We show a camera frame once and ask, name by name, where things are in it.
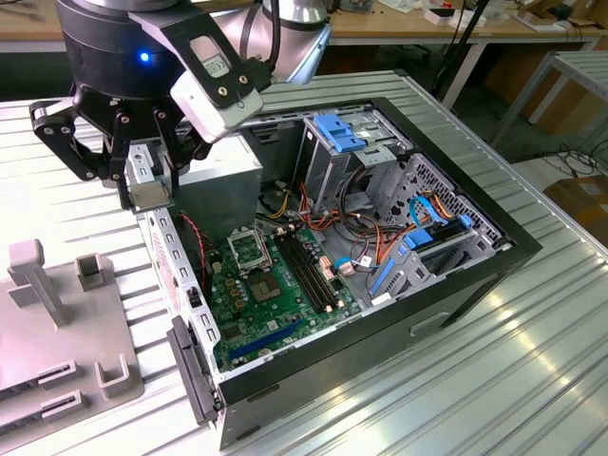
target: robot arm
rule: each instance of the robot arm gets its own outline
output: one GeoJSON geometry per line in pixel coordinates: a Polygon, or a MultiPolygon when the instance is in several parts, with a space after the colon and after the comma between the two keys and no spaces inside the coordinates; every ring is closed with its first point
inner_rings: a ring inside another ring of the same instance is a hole
{"type": "Polygon", "coordinates": [[[116,185],[123,209],[168,204],[180,171],[261,110],[273,72],[299,83],[314,74],[329,41],[323,3],[278,3],[213,18],[190,0],[58,0],[74,86],[70,100],[30,107],[34,133],[81,180],[116,185]],[[78,117],[102,131],[101,153],[75,139],[78,117]],[[157,140],[163,183],[129,189],[130,145],[157,140]]]}

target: ribbed metal surface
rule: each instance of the ribbed metal surface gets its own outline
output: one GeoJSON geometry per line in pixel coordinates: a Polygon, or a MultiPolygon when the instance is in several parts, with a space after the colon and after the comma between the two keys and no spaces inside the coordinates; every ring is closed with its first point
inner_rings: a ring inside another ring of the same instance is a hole
{"type": "MultiPolygon", "coordinates": [[[[392,72],[277,85],[264,99],[270,110],[371,96],[391,99],[543,250],[464,320],[227,453],[607,454],[605,250],[567,226],[414,82],[392,72]]],[[[4,240],[38,236],[51,264],[90,251],[110,255],[146,388],[140,399],[15,454],[214,454],[215,432],[196,426],[165,339],[169,321],[134,217],[98,182],[77,181],[36,141],[27,104],[0,108],[4,240]]],[[[90,128],[83,132],[96,139],[90,128]]]]}
{"type": "Polygon", "coordinates": [[[608,51],[556,52],[551,65],[608,102],[608,51]]]}

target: green circuit board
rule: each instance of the green circuit board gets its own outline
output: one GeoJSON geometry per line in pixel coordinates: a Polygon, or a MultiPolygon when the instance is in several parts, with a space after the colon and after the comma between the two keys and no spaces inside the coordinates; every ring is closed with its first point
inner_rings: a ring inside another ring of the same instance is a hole
{"type": "MultiPolygon", "coordinates": [[[[309,231],[301,230],[295,236],[307,248],[320,249],[309,231]]],[[[288,262],[279,252],[276,239],[265,237],[265,244],[272,258],[272,268],[267,272],[252,272],[245,277],[238,275],[238,266],[229,245],[210,253],[210,262],[221,261],[221,269],[214,271],[210,303],[221,332],[221,340],[215,349],[221,371],[230,371],[259,356],[268,355],[271,351],[361,312],[355,298],[339,277],[331,282],[325,277],[323,279],[336,293],[336,299],[341,301],[342,307],[336,306],[331,312],[316,312],[288,262]],[[266,298],[263,302],[259,302],[261,296],[266,298]],[[276,339],[282,332],[289,335],[276,339]],[[254,351],[235,356],[235,350],[266,336],[276,340],[269,344],[262,342],[254,351]]],[[[311,262],[317,271],[322,271],[317,261],[311,259],[311,262]]]]}

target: blue plastic latch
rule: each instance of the blue plastic latch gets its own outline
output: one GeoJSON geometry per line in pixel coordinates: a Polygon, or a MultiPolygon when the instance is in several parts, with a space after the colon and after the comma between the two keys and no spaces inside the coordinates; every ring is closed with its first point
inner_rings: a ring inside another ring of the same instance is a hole
{"type": "Polygon", "coordinates": [[[414,250],[421,245],[428,244],[429,242],[433,241],[433,238],[429,233],[427,233],[427,230],[417,230],[403,236],[403,240],[411,250],[414,250]]]}
{"type": "Polygon", "coordinates": [[[471,226],[473,226],[473,219],[467,214],[462,214],[460,216],[460,222],[463,226],[468,230],[471,226]]]}
{"type": "Polygon", "coordinates": [[[349,125],[335,114],[314,116],[314,124],[340,154],[367,147],[367,143],[354,136],[349,125]]]}

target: ram slot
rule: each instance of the ram slot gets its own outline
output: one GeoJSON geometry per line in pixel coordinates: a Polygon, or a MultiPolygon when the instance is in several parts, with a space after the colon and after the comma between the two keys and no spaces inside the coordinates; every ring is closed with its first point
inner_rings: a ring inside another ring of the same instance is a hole
{"type": "Polygon", "coordinates": [[[311,301],[314,311],[321,314],[326,312],[327,306],[333,306],[336,299],[297,239],[291,236],[279,237],[276,247],[311,301]]]}

